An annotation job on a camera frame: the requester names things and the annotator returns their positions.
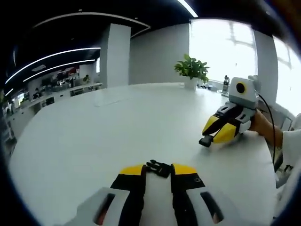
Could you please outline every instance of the ceiling light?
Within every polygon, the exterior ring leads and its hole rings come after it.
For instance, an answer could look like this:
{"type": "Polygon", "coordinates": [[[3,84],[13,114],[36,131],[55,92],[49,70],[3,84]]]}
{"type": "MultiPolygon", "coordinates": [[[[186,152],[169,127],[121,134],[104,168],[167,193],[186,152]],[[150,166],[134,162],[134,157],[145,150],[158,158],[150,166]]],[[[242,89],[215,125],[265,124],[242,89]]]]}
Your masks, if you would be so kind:
{"type": "Polygon", "coordinates": [[[14,73],[12,76],[9,77],[9,79],[6,80],[5,84],[7,84],[9,82],[9,80],[11,80],[13,77],[15,77],[19,72],[23,71],[25,68],[35,64],[36,62],[39,62],[41,60],[44,60],[44,59],[47,59],[49,57],[53,57],[53,56],[56,56],[56,55],[59,55],[59,54],[63,54],[63,53],[70,53],[70,52],[75,52],[75,51],[81,51],[81,50],[90,50],[90,49],[100,49],[100,47],[91,47],[91,48],[78,48],[78,49],[72,49],[72,50],[67,50],[67,51],[63,51],[63,52],[59,52],[59,53],[54,53],[54,54],[51,54],[49,56],[46,56],[46,57],[43,57],[39,60],[36,60],[28,65],[26,65],[25,67],[21,68],[19,71],[17,71],[16,73],[14,73]]]}
{"type": "Polygon", "coordinates": [[[190,12],[190,14],[193,17],[198,17],[198,15],[196,14],[196,12],[193,11],[193,9],[190,7],[190,5],[188,5],[187,2],[185,2],[184,0],[178,0],[178,2],[181,3],[188,10],[188,12],[190,12]]]}
{"type": "Polygon", "coordinates": [[[11,89],[7,94],[5,94],[5,96],[7,96],[8,94],[10,94],[11,91],[13,91],[14,89],[11,89]]]}
{"type": "Polygon", "coordinates": [[[49,71],[49,70],[52,70],[52,69],[55,69],[55,68],[58,68],[58,67],[63,67],[63,66],[66,66],[66,65],[78,64],[78,63],[83,63],[83,62],[89,62],[89,61],[95,61],[95,60],[82,60],[82,61],[76,61],[76,62],[67,63],[67,64],[64,64],[64,65],[59,65],[59,66],[56,66],[56,67],[52,67],[52,68],[49,68],[49,69],[44,70],[44,71],[42,71],[42,72],[36,73],[36,74],[34,74],[33,76],[30,76],[29,78],[23,80],[23,82],[24,82],[24,81],[27,81],[27,80],[29,80],[29,79],[31,79],[31,78],[33,78],[34,76],[37,76],[38,74],[44,73],[44,72],[46,72],[46,71],[49,71]]]}

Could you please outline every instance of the green plant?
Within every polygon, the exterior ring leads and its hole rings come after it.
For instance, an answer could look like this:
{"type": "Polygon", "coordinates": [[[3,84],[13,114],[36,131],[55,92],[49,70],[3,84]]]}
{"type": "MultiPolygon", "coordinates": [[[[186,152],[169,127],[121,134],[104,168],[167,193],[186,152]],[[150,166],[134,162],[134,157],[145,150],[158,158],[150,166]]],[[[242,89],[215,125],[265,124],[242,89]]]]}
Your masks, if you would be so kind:
{"type": "Polygon", "coordinates": [[[203,82],[207,82],[207,73],[208,68],[205,67],[207,62],[202,63],[200,60],[196,60],[195,58],[191,58],[188,54],[184,54],[185,61],[178,61],[178,63],[174,66],[174,69],[179,72],[181,76],[190,77],[190,79],[198,78],[203,82]]]}

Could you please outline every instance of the potted plant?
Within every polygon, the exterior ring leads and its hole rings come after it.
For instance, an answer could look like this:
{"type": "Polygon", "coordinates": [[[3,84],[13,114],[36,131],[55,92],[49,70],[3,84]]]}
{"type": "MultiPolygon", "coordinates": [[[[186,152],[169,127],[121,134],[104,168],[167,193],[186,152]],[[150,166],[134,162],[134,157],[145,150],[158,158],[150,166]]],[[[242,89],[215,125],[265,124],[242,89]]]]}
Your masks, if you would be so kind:
{"type": "Polygon", "coordinates": [[[185,88],[195,90],[198,81],[201,79],[204,83],[208,81],[208,68],[205,67],[207,62],[202,63],[195,58],[191,58],[188,54],[184,54],[185,61],[178,61],[174,69],[181,75],[189,77],[185,81],[185,88]]]}

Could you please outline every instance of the white pillar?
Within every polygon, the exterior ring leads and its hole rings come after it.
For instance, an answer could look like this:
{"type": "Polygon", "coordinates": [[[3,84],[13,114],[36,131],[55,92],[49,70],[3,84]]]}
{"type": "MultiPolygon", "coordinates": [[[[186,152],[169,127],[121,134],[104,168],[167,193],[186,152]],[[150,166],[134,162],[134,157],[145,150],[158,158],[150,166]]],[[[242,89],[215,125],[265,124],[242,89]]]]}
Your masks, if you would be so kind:
{"type": "Polygon", "coordinates": [[[100,79],[104,88],[128,85],[131,28],[111,24],[103,33],[100,79]]]}
{"type": "Polygon", "coordinates": [[[271,106],[276,103],[278,89],[278,59],[272,37],[254,30],[257,49],[258,79],[261,95],[271,106]]]}

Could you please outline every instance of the black cable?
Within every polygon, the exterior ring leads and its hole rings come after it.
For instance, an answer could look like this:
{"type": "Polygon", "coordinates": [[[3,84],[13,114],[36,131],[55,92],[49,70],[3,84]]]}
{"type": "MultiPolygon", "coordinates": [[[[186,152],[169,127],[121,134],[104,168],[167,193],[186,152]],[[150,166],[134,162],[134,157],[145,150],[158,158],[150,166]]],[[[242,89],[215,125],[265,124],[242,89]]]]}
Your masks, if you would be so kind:
{"type": "Polygon", "coordinates": [[[257,93],[258,96],[264,101],[265,105],[268,107],[269,110],[269,114],[271,116],[271,120],[272,120],[272,125],[273,125],[273,136],[274,136],[274,150],[273,150],[273,165],[274,165],[274,161],[275,161],[275,152],[276,152],[276,133],[275,133],[275,124],[274,124],[274,120],[273,120],[273,115],[272,112],[269,108],[268,103],[265,101],[265,99],[259,94],[257,93]]]}

